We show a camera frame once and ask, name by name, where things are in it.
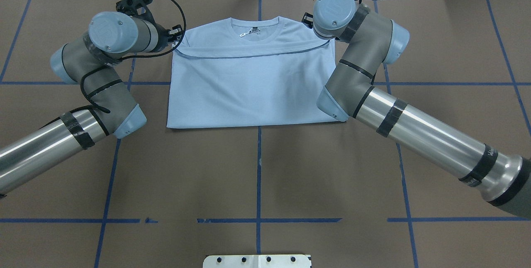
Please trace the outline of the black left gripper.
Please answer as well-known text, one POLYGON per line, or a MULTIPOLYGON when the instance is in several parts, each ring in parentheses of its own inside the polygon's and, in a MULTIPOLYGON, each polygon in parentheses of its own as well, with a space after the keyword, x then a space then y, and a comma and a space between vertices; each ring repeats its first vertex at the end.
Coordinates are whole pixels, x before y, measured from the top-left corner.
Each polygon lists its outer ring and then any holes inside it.
POLYGON ((163 28, 160 24, 155 24, 154 26, 158 34, 157 45, 154 47, 155 53, 161 52, 169 44, 180 43, 185 34, 185 28, 180 24, 173 26, 171 29, 163 28))

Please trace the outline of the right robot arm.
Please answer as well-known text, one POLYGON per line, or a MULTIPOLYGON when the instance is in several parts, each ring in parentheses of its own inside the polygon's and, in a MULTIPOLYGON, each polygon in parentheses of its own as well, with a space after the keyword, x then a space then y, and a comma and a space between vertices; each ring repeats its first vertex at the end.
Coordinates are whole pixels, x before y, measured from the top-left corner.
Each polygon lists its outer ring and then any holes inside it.
POLYGON ((316 0, 308 26, 348 45, 317 98, 322 112, 362 122, 477 189, 492 206, 531 217, 529 159, 502 154, 374 86, 379 66, 404 52, 408 30, 355 0, 316 0))

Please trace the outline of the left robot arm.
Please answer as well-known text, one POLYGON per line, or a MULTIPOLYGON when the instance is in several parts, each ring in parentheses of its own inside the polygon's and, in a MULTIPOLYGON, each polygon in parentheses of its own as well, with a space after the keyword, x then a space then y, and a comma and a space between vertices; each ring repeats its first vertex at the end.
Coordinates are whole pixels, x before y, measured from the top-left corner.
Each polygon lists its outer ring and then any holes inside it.
POLYGON ((51 57, 54 73, 78 86, 87 105, 1 149, 1 198, 110 134, 122 139, 143 127, 146 115, 115 67, 127 58, 163 56, 165 47, 180 44, 186 30, 186 22, 165 29, 147 12, 96 14, 80 38, 51 57))

